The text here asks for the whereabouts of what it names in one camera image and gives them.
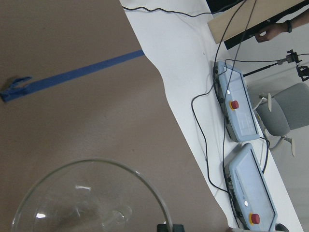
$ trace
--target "person's arm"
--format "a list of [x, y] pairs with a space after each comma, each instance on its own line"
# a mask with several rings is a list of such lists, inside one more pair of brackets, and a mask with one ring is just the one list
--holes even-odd
[[[292, 20], [290, 20], [292, 29], [295, 29], [297, 27], [300, 27], [304, 24], [309, 23], [309, 9], [305, 10], [300, 15], [296, 16]], [[269, 41], [276, 37], [277, 35], [281, 34], [282, 32], [288, 31], [288, 25], [287, 23], [274, 23], [271, 24], [263, 29], [261, 29], [258, 33], [255, 34], [256, 40], [261, 43], [265, 41]]]

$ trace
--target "emergency stop button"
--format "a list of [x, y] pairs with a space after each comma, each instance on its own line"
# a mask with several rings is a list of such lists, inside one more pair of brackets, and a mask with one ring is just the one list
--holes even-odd
[[249, 214], [250, 224], [260, 224], [260, 216], [258, 214]]
[[232, 110], [236, 110], [239, 108], [238, 101], [230, 101], [230, 107]]

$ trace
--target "white table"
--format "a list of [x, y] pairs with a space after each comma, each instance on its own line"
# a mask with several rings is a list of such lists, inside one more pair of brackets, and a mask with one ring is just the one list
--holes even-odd
[[[192, 15], [209, 12], [204, 0], [121, 0], [123, 6], [149, 9], [164, 8]], [[190, 18], [179, 14], [126, 11], [126, 15], [147, 58], [160, 71], [169, 105], [195, 156], [217, 202], [223, 209], [230, 227], [237, 227], [230, 207], [228, 195], [210, 185], [204, 158], [205, 143], [191, 111], [191, 99], [208, 91], [212, 85], [212, 67], [217, 50], [207, 21], [212, 15]], [[219, 59], [230, 58], [225, 46], [220, 48]], [[198, 120], [205, 132], [208, 143], [210, 176], [213, 183], [224, 188], [222, 173], [223, 117], [219, 104], [212, 91], [208, 96], [198, 98], [194, 103]], [[266, 144], [261, 139], [251, 141], [261, 167], [264, 166]], [[237, 145], [226, 135], [225, 156]], [[278, 223], [291, 232], [303, 231], [291, 200], [285, 189], [273, 157], [269, 155], [265, 179], [278, 211]]]

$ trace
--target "light blue control box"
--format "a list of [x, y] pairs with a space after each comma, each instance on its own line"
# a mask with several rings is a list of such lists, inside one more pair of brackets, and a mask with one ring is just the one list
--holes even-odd
[[218, 61], [214, 81], [218, 84], [219, 102], [230, 138], [235, 142], [258, 139], [255, 116], [241, 71]]
[[246, 229], [274, 231], [277, 211], [250, 143], [225, 166], [225, 175], [234, 208]]

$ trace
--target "power cord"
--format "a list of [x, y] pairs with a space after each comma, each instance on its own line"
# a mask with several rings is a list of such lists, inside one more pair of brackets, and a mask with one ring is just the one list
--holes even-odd
[[[238, 48], [237, 48], [237, 51], [236, 51], [236, 54], [235, 54], [235, 58], [234, 58], [234, 62], [233, 62], [233, 67], [232, 67], [231, 75], [230, 75], [229, 80], [228, 80], [228, 83], [227, 83], [227, 87], [226, 87], [224, 99], [226, 98], [227, 90], [228, 90], [230, 81], [231, 81], [231, 79], [232, 79], [232, 73], [233, 73], [233, 70], [234, 70], [234, 67], [235, 67], [235, 60], [237, 60], [237, 55], [238, 55], [238, 52], [239, 52], [241, 43], [242, 43], [243, 40], [244, 40], [244, 37], [245, 37], [246, 31], [247, 31], [249, 22], [250, 22], [250, 20], [251, 20], [251, 17], [252, 17], [252, 14], [253, 14], [253, 11], [254, 11], [254, 8], [255, 8], [255, 5], [256, 5], [256, 1], [257, 1], [257, 0], [254, 1], [254, 4], [253, 4], [253, 7], [252, 7], [250, 16], [249, 16], [249, 19], [248, 19], [248, 22], [247, 22], [247, 25], [246, 25], [246, 28], [245, 28], [245, 31], [244, 31], [244, 33], [243, 33], [243, 35], [242, 35], [242, 37], [241, 37], [241, 40], [240, 40], [240, 42], [239, 42], [239, 45], [238, 45]], [[223, 175], [224, 175], [224, 179], [225, 179], [226, 189], [229, 190], [229, 188], [228, 188], [228, 182], [227, 182], [226, 174], [225, 174], [225, 162], [224, 162], [224, 146], [225, 146], [225, 131], [226, 131], [225, 110], [226, 110], [226, 108], [224, 108], [224, 113], [223, 113], [224, 137], [223, 137], [223, 143], [222, 143], [222, 170], [223, 170]], [[230, 193], [229, 193], [229, 198], [230, 198], [231, 207], [232, 207], [232, 209], [233, 209], [232, 196], [231, 196]], [[239, 227], [239, 224], [238, 224], [237, 219], [236, 219], [236, 212], [235, 212], [235, 209], [234, 209], [233, 211], [234, 211], [233, 214], [234, 214], [235, 221], [236, 221], [236, 223], [237, 223], [237, 225], [238, 225], [238, 227]]]
[[264, 167], [262, 169], [262, 173], [265, 173], [266, 170], [266, 166], [267, 166], [267, 161], [268, 161], [268, 152], [269, 152], [269, 147], [270, 147], [270, 141], [266, 138], [265, 135], [263, 135], [264, 137], [260, 137], [260, 139], [264, 139], [266, 141], [266, 157], [265, 157], [265, 163], [264, 163]]
[[187, 13], [184, 13], [184, 12], [178, 12], [178, 11], [168, 11], [168, 10], [165, 10], [165, 9], [162, 9], [162, 8], [155, 8], [153, 10], [150, 10], [144, 6], [139, 6], [139, 7], [136, 7], [136, 8], [127, 8], [125, 6], [123, 6], [123, 8], [127, 11], [136, 11], [136, 10], [139, 10], [139, 9], [143, 9], [143, 10], [146, 10], [148, 12], [154, 12], [154, 11], [163, 11], [165, 13], [174, 13], [174, 14], [180, 14], [180, 15], [185, 15], [185, 16], [188, 16], [188, 17], [191, 17], [191, 18], [195, 18], [195, 17], [198, 17], [198, 16], [201, 16], [201, 15], [213, 15], [213, 14], [216, 14], [216, 13], [219, 13], [219, 12], [222, 12], [224, 11], [225, 9], [229, 9], [230, 7], [232, 6], [235, 6], [236, 4], [238, 4], [239, 2], [241, 2], [242, 0], [238, 0], [237, 2], [234, 2], [232, 4], [229, 4], [223, 8], [221, 8], [220, 10], [216, 11], [216, 12], [203, 12], [203, 13], [200, 13], [200, 14], [197, 14], [197, 15], [189, 15]]
[[[218, 55], [218, 52], [219, 52], [219, 49], [220, 49], [220, 45], [221, 45], [221, 43], [222, 43], [222, 41], [223, 41], [223, 37], [225, 36], [226, 31], [227, 31], [227, 29], [228, 29], [228, 27], [229, 27], [231, 21], [233, 20], [235, 14], [238, 12], [238, 10], [244, 5], [245, 1], [239, 6], [239, 8], [235, 11], [235, 13], [232, 15], [231, 19], [229, 20], [229, 23], [227, 24], [226, 29], [225, 29], [225, 31], [224, 31], [224, 33], [223, 33], [223, 36], [222, 36], [222, 38], [221, 38], [221, 40], [220, 40], [220, 43], [219, 43], [219, 46], [218, 46], [218, 49], [217, 49], [217, 52], [216, 52], [215, 60], [217, 59], [217, 55]], [[192, 109], [194, 118], [195, 118], [195, 120], [196, 120], [196, 122], [197, 122], [197, 125], [198, 125], [198, 127], [199, 127], [199, 129], [200, 129], [202, 135], [203, 135], [204, 142], [205, 142], [206, 150], [205, 150], [204, 156], [205, 156], [205, 161], [206, 161], [206, 166], [207, 166], [207, 176], [208, 176], [208, 180], [209, 180], [209, 182], [210, 182], [210, 184], [211, 184], [212, 186], [214, 186], [215, 188], [217, 188], [217, 189], [219, 189], [219, 190], [221, 190], [221, 191], [224, 191], [224, 192], [226, 192], [227, 194], [230, 195], [230, 193], [228, 192], [228, 190], [225, 190], [225, 189], [222, 189], [222, 188], [218, 187], [217, 185], [215, 185], [215, 184], [211, 181], [210, 172], [209, 172], [209, 163], [208, 163], [207, 140], [206, 140], [205, 134], [204, 134], [204, 132], [203, 132], [203, 129], [202, 129], [202, 127], [201, 127], [201, 125], [200, 125], [200, 123], [199, 123], [199, 121], [198, 121], [198, 119], [197, 119], [197, 116], [196, 116], [196, 114], [195, 114], [194, 107], [193, 107], [193, 102], [194, 102], [197, 98], [199, 98], [199, 97], [208, 95], [208, 94], [211, 92], [211, 90], [213, 89], [214, 85], [215, 85], [215, 81], [213, 81], [213, 84], [212, 84], [212, 86], [211, 86], [211, 88], [210, 88], [210, 90], [209, 90], [208, 92], [206, 92], [206, 93], [204, 93], [204, 94], [199, 94], [199, 95], [195, 96], [195, 97], [191, 100], [191, 109]]]

